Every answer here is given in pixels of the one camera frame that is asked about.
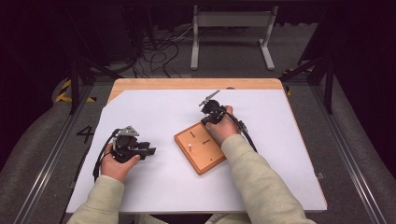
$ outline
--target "white metal frame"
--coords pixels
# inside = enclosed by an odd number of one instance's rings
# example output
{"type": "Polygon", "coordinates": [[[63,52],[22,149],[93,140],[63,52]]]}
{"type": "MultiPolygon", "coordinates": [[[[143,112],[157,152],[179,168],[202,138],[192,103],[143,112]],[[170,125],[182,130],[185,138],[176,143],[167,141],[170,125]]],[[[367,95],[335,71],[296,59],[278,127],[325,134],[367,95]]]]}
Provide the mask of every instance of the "white metal frame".
{"type": "Polygon", "coordinates": [[[214,27],[214,26],[246,26],[246,27],[265,27],[264,39],[259,39],[262,55],[268,70],[274,70],[275,66],[268,50],[268,41],[276,18],[277,7],[273,7],[271,11],[254,11],[254,12],[220,12],[220,11],[198,11],[198,7],[194,6],[193,31],[194,39],[192,43],[191,54],[191,70],[198,69],[199,54],[199,38],[198,27],[214,27]]]}

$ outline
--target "white paper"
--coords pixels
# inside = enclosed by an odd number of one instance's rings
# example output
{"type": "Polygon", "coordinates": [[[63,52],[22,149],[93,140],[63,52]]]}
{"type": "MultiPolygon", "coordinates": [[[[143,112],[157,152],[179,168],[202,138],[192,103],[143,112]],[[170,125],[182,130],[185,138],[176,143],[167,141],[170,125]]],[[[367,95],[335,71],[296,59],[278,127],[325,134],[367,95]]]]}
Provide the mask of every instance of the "white paper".
{"type": "MultiPolygon", "coordinates": [[[[107,138],[132,125],[139,142],[157,150],[128,174],[120,212],[231,213],[246,211],[227,161],[198,175],[174,135],[205,115],[200,104],[215,90],[124,91],[102,111],[90,152],[81,169],[67,213],[82,205],[93,187],[92,169],[107,138]]],[[[247,125],[258,152],[283,178],[305,211],[323,211],[327,204],[304,141],[282,90],[224,90],[213,99],[232,105],[247,125]]]]}

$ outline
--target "beige sleeve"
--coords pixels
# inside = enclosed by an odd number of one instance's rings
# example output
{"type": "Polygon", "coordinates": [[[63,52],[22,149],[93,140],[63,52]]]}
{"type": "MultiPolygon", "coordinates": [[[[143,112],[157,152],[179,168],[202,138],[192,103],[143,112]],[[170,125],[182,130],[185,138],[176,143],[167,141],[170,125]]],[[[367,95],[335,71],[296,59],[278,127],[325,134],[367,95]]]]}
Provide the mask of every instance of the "beige sleeve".
{"type": "Polygon", "coordinates": [[[118,223],[124,185],[109,176],[100,175],[87,201],[67,223],[118,223]]]}
{"type": "Polygon", "coordinates": [[[252,223],[314,223],[305,217],[285,182],[240,134],[228,137],[221,148],[252,223]]]}

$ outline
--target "beige sweater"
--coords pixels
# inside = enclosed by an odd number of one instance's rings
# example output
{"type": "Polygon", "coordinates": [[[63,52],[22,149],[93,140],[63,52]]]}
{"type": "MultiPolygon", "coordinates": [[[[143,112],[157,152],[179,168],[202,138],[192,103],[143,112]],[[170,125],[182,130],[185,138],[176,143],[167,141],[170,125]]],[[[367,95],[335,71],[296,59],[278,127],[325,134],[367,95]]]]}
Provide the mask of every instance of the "beige sweater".
{"type": "MultiPolygon", "coordinates": [[[[314,223],[305,217],[300,203],[268,162],[254,152],[240,135],[227,138],[222,146],[231,164],[233,180],[247,209],[246,215],[214,215],[207,224],[234,223],[314,223]]],[[[118,223],[118,210],[123,193],[121,182],[99,176],[85,202],[68,223],[118,223]]],[[[136,216],[136,224],[164,223],[148,215],[136,216]]]]}

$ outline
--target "orange wooden block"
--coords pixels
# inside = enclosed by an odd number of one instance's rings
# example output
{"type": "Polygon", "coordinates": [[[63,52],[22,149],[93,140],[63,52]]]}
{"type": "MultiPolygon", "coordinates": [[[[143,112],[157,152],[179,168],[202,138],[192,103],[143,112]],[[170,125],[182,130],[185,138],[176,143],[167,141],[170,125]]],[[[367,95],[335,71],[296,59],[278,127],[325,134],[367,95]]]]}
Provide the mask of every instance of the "orange wooden block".
{"type": "Polygon", "coordinates": [[[220,145],[201,122],[176,134],[175,140],[198,175],[225,161],[220,145]]]}

